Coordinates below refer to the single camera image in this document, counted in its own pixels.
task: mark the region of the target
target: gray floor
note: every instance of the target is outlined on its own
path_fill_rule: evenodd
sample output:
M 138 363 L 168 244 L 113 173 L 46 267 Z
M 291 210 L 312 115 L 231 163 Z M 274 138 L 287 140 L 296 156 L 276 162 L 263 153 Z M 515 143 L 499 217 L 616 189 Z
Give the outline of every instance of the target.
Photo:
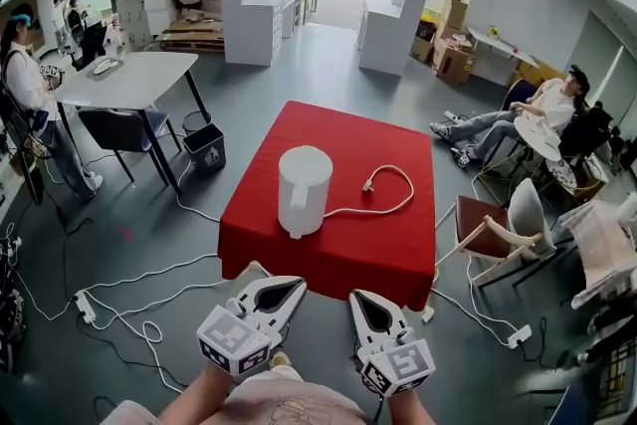
M 327 26 L 301 29 L 294 40 L 284 43 L 281 55 L 269 69 L 225 65 L 218 56 L 201 56 L 193 74 L 214 121 L 226 133 L 228 164 L 206 181 L 194 175 L 184 177 L 183 202 L 220 215 L 287 100 L 332 107 L 426 132 L 427 123 L 440 119 L 445 109 L 472 115 L 498 107 L 504 95 L 503 89 L 483 82 L 445 85 L 429 68 L 411 59 L 402 79 L 362 71 L 356 59 L 355 33 Z M 157 106 L 170 112 L 175 125 L 195 109 L 183 80 Z M 73 130 L 85 161 L 104 154 L 80 124 L 75 122 Z M 169 137 L 161 143 L 179 175 L 188 156 L 174 155 Z M 434 140 L 433 145 L 436 213 L 440 217 L 457 194 L 472 196 L 473 174 L 455 166 L 444 143 Z M 92 169 L 105 177 L 105 185 L 87 206 L 78 204 L 65 186 L 47 180 L 48 189 L 72 225 L 86 216 L 95 219 L 68 242 L 67 277 L 72 292 L 216 250 L 217 225 L 178 208 L 174 194 L 163 187 L 149 157 L 128 154 L 125 159 L 135 183 L 128 182 L 115 158 L 100 161 Z M 5 225 L 17 220 L 26 204 L 22 190 Z M 64 237 L 50 200 L 45 199 L 41 207 L 31 206 L 19 233 L 24 240 L 19 270 L 38 305 L 52 315 L 65 303 Z M 452 246 L 452 238 L 450 221 L 438 232 L 441 254 Z M 466 264 L 461 257 L 448 260 L 437 288 L 469 307 Z M 118 310 L 130 310 L 171 296 L 187 284 L 220 279 L 220 261 L 207 259 L 137 284 L 100 290 L 96 296 Z M 223 304 L 241 285 L 235 282 L 214 290 L 187 292 L 168 305 L 133 317 L 131 322 L 136 326 L 144 320 L 159 324 L 164 336 L 157 348 L 160 361 L 178 378 L 192 380 L 204 364 L 196 328 L 216 304 Z M 559 305 L 582 285 L 583 272 L 577 258 L 572 257 L 554 264 L 516 292 L 502 282 L 478 292 L 477 301 L 485 313 L 511 320 L 518 327 L 531 325 L 533 337 L 526 344 L 529 355 L 539 350 L 537 325 L 541 317 L 546 317 L 544 359 L 555 363 L 565 349 L 582 341 L 591 311 L 576 313 L 569 306 Z M 553 372 L 536 363 L 525 363 L 520 350 L 502 347 L 447 302 L 433 296 L 430 305 L 436 314 L 427 325 L 422 324 L 419 314 L 406 311 L 406 315 L 417 333 L 427 338 L 437 364 L 436 373 L 419 393 L 440 424 L 543 423 L 544 405 L 552 401 L 516 395 L 530 388 L 565 387 L 580 375 L 579 370 Z M 47 322 L 30 303 L 26 304 L 28 331 L 17 373 L 0 377 L 0 405 L 15 423 L 95 423 L 93 399 L 98 395 L 116 402 L 133 399 L 155 413 L 174 398 L 174 393 L 162 386 L 156 370 L 126 367 L 109 347 L 80 335 L 76 316 L 72 307 L 65 316 Z M 107 318 L 99 312 L 99 323 Z M 510 334 L 505 326 L 496 324 L 494 328 L 501 337 Z M 144 341 L 133 337 L 119 322 L 107 331 L 91 333 L 115 342 L 128 359 L 152 362 Z M 286 351 L 306 380 L 342 392 L 371 415 L 377 398 L 363 387 L 348 361 L 352 345 L 345 303 L 308 293 L 292 322 Z M 100 402 L 99 411 L 104 414 L 107 410 L 108 405 Z M 388 422 L 385 408 L 381 423 Z

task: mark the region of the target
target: person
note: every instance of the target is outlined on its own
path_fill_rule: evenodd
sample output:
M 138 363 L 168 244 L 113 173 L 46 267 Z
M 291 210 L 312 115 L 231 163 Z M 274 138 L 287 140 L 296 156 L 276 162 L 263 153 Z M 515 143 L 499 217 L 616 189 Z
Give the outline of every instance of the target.
M 232 376 L 208 363 L 195 381 L 155 418 L 124 401 L 103 425 L 229 425 L 233 423 L 369 423 L 358 406 L 335 391 L 304 382 L 282 352 L 271 369 L 246 379 L 226 398 Z M 388 399 L 393 425 L 434 425 L 414 390 Z
M 84 25 L 82 23 L 84 10 L 80 6 L 78 0 L 71 0 L 69 3 L 69 14 L 67 15 L 67 21 L 69 22 L 69 29 L 76 45 L 82 44 L 84 38 Z
M 512 102 L 509 110 L 484 113 L 454 126 L 431 122 L 429 127 L 444 140 L 455 143 L 466 140 L 488 129 L 487 135 L 476 144 L 467 144 L 463 150 L 455 150 L 458 165 L 468 161 L 479 163 L 503 136 L 517 137 L 514 120 L 524 115 L 541 121 L 555 132 L 561 133 L 576 111 L 581 111 L 584 97 L 590 85 L 584 72 L 573 66 L 566 80 L 553 79 L 544 82 L 525 103 Z
M 64 12 L 62 9 L 62 2 L 60 0 L 53 0 L 53 28 L 56 33 L 56 41 L 58 43 L 58 55 L 60 57 L 66 54 L 66 44 L 69 33 L 67 32 L 67 26 L 64 23 Z
M 43 126 L 34 132 L 35 136 L 49 149 L 58 170 L 75 194 L 81 200 L 91 200 L 104 180 L 82 169 L 75 147 L 59 120 L 53 92 L 40 75 L 36 63 L 27 55 L 28 30 L 32 20 L 33 9 L 29 4 L 20 4 L 9 15 L 0 43 L 4 85 L 22 111 L 30 110 L 37 113 L 36 118 L 46 118 Z

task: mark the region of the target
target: black chair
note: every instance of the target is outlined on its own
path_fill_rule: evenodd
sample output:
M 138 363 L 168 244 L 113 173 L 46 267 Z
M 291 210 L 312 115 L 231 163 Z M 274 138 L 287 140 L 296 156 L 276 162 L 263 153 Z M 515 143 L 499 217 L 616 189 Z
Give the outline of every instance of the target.
M 507 96 L 505 97 L 505 102 L 502 103 L 502 108 L 500 108 L 500 110 L 507 111 L 509 109 L 509 106 L 511 106 L 511 103 L 513 102 L 524 103 L 526 100 L 532 97 L 536 92 L 537 92 L 537 87 L 534 86 L 531 82 L 528 82 L 525 79 L 519 79 L 509 89 L 509 92 L 507 93 Z M 504 140 L 505 138 L 502 137 L 500 141 L 498 142 L 498 144 L 491 151 L 491 153 L 485 160 L 485 166 L 489 164 L 489 162 L 492 160 L 496 152 L 498 152 L 498 149 L 500 148 Z M 509 156 L 511 156 L 514 153 L 514 151 L 518 148 L 518 145 L 519 143 L 516 142 L 516 145 L 514 145 L 514 148 L 509 153 Z
M 181 152 L 181 144 L 168 120 L 168 114 L 153 110 L 148 111 L 146 114 L 155 136 L 159 136 L 165 125 L 168 126 L 172 139 L 175 141 L 179 152 Z M 78 112 L 78 115 L 98 145 L 102 149 L 111 150 L 115 153 L 130 181 L 134 182 L 134 179 L 123 159 L 121 159 L 119 151 L 148 152 L 164 184 L 168 185 L 166 176 L 157 160 L 157 155 L 146 135 L 143 119 L 139 113 L 136 111 L 115 111 L 104 108 L 83 108 Z

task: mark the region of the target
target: sitting woman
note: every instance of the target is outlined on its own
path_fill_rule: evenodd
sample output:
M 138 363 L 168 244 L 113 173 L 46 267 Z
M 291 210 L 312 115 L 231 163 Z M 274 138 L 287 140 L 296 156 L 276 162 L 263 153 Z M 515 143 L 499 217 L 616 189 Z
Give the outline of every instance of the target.
M 503 136 L 517 137 L 514 120 L 518 115 L 542 121 L 560 133 L 573 114 L 581 110 L 589 89 L 586 75 L 573 66 L 565 81 L 553 79 L 544 82 L 526 103 L 512 102 L 507 111 L 483 113 L 453 126 L 431 122 L 429 127 L 450 143 L 467 140 L 485 129 L 489 130 L 480 143 L 470 143 L 463 150 L 455 151 L 458 165 L 464 168 L 469 161 L 481 162 Z

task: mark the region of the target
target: white table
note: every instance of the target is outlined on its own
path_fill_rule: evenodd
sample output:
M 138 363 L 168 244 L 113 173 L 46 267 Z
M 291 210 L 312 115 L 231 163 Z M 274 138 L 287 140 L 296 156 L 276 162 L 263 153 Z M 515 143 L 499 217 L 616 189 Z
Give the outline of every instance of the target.
M 126 56 L 122 67 L 101 81 L 89 77 L 89 73 L 93 72 L 95 66 L 106 58 L 96 59 L 55 91 L 60 117 L 69 136 L 73 139 L 63 104 L 138 111 L 144 121 L 146 134 L 157 154 L 161 167 L 172 187 L 180 194 L 181 190 L 177 180 L 150 128 L 145 109 L 157 101 L 159 97 L 185 75 L 199 110 L 206 123 L 209 123 L 211 120 L 210 113 L 201 100 L 197 86 L 190 73 L 190 68 L 197 60 L 197 57 L 193 54 L 174 52 L 133 53 Z
M 542 123 L 533 122 L 523 115 L 516 117 L 514 126 L 527 145 L 549 161 L 560 161 L 559 137 Z
M 520 61 L 537 68 L 537 62 L 529 54 L 520 50 L 515 51 L 512 45 L 490 38 L 471 27 L 468 27 L 468 31 L 476 40 L 476 61 L 471 71 L 472 75 L 507 86 Z M 489 52 L 481 52 L 483 46 L 487 47 Z

